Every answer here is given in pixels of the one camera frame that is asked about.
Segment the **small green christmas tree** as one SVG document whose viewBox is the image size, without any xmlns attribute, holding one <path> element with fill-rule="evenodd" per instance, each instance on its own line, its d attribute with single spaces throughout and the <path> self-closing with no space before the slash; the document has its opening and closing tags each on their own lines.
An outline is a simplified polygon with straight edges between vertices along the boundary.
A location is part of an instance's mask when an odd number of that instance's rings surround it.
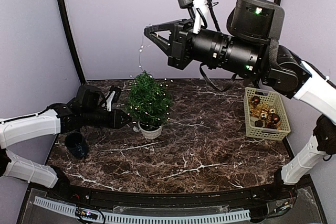
<svg viewBox="0 0 336 224">
<path fill-rule="evenodd" d="M 130 82 L 125 110 L 146 139 L 159 137 L 163 125 L 170 120 L 173 101 L 168 87 L 167 79 L 154 79 L 145 70 Z"/>
</svg>

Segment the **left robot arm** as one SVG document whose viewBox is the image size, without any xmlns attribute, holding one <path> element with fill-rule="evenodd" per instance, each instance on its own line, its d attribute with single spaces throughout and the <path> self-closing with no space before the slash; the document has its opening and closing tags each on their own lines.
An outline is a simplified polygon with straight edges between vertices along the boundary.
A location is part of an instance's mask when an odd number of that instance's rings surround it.
<svg viewBox="0 0 336 224">
<path fill-rule="evenodd" d="M 28 183 L 53 188 L 63 201 L 74 197 L 67 176 L 57 167 L 35 163 L 14 154 L 8 147 L 45 135 L 68 133 L 83 126 L 120 129 L 132 118 L 120 109 L 114 109 L 121 89 L 112 86 L 107 95 L 100 88 L 81 85 L 76 96 L 68 103 L 54 103 L 41 112 L 1 119 L 1 175 Z"/>
</svg>

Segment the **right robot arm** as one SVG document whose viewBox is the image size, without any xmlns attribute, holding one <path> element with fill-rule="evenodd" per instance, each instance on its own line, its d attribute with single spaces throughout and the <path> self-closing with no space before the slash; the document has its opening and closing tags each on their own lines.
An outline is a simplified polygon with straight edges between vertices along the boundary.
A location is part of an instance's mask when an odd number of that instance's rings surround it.
<svg viewBox="0 0 336 224">
<path fill-rule="evenodd" d="M 237 0 L 227 20 L 228 34 L 201 28 L 192 19 L 145 28 L 145 36 L 184 69 L 196 60 L 211 69 L 222 68 L 247 81 L 261 81 L 278 93 L 302 101 L 321 113 L 305 147 L 277 170 L 268 188 L 273 200 L 288 191 L 327 155 L 335 154 L 335 86 L 312 64 L 279 44 L 284 9 L 267 0 Z"/>
</svg>

